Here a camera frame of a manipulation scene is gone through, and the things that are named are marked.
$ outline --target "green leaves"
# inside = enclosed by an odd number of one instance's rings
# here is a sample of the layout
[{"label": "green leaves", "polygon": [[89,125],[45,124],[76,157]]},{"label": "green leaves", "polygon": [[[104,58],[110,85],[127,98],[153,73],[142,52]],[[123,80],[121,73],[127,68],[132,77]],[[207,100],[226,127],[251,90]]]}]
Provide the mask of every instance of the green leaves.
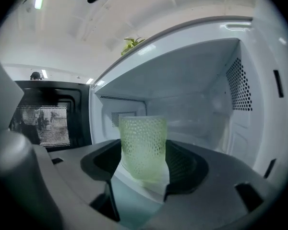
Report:
[{"label": "green leaves", "polygon": [[126,54],[130,49],[132,49],[133,47],[137,46],[138,44],[140,44],[141,42],[145,41],[145,39],[142,39],[140,41],[138,41],[139,39],[141,39],[141,37],[134,39],[134,38],[124,38],[124,40],[127,41],[126,46],[123,48],[123,51],[121,51],[121,55],[123,56],[124,54]]}]

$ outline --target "glass cup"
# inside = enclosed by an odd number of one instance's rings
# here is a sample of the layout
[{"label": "glass cup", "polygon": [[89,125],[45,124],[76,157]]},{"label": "glass cup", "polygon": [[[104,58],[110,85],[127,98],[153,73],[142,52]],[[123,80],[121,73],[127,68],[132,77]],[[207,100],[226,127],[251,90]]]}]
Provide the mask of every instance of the glass cup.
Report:
[{"label": "glass cup", "polygon": [[119,129],[128,172],[135,179],[156,179],[165,161],[166,119],[162,116],[120,117]]}]

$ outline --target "dimpled glass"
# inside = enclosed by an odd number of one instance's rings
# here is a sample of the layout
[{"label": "dimpled glass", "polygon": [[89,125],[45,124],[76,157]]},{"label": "dimpled glass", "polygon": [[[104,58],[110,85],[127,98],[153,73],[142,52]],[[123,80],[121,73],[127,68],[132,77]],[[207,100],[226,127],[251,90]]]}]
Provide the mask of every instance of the dimpled glass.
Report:
[{"label": "dimpled glass", "polygon": [[120,117],[121,148],[129,173],[149,181],[162,172],[167,122],[161,116]]}]

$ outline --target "ceiling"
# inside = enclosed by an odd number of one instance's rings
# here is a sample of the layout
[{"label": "ceiling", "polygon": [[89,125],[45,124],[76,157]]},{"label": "ceiling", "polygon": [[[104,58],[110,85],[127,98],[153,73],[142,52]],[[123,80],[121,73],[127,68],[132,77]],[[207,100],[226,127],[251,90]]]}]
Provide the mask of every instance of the ceiling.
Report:
[{"label": "ceiling", "polygon": [[0,62],[96,79],[120,57],[124,38],[217,15],[252,16],[255,0],[28,0],[0,29]]}]

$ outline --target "perforated vent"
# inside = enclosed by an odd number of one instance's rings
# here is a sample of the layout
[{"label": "perforated vent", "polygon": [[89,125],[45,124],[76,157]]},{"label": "perforated vent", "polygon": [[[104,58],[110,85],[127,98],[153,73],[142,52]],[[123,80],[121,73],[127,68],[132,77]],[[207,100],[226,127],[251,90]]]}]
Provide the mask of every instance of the perforated vent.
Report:
[{"label": "perforated vent", "polygon": [[111,113],[112,116],[112,127],[119,126],[119,116],[136,116],[136,111],[134,112],[115,112]]},{"label": "perforated vent", "polygon": [[236,58],[226,72],[230,86],[233,110],[252,111],[251,91],[241,60]]},{"label": "perforated vent", "polygon": [[66,106],[20,105],[10,128],[45,148],[70,146]]},{"label": "perforated vent", "polygon": [[121,100],[121,101],[144,102],[144,101],[135,100],[135,99],[120,98],[120,97],[105,96],[105,95],[102,95],[100,98],[103,98],[103,99],[112,99],[112,100]]}]

